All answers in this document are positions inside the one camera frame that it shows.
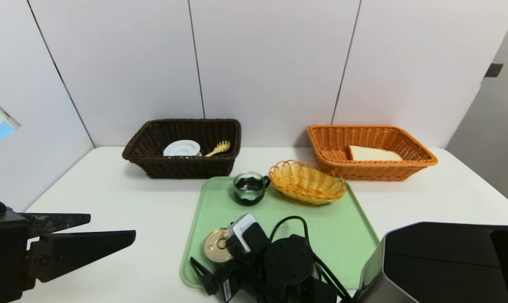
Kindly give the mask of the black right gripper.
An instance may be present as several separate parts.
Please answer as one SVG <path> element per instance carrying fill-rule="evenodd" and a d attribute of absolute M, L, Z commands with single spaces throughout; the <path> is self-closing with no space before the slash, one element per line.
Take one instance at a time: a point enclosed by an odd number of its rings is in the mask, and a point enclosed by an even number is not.
<path fill-rule="evenodd" d="M 190 257 L 190 266 L 196 274 L 202 288 L 208 295 L 216 295 L 222 303 L 254 303 L 252 293 L 255 270 L 252 266 L 236 263 L 220 263 L 213 274 Z"/>

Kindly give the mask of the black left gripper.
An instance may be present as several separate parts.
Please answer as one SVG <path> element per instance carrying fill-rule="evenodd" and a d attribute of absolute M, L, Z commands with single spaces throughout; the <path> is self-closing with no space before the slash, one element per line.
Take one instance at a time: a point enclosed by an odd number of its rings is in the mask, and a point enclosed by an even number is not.
<path fill-rule="evenodd" d="M 36 280 L 49 282 L 135 241 L 135 230 L 52 234 L 90 221 L 81 213 L 16 213 L 0 202 L 0 303 L 21 299 Z M 27 252 L 28 239 L 38 236 Z"/>

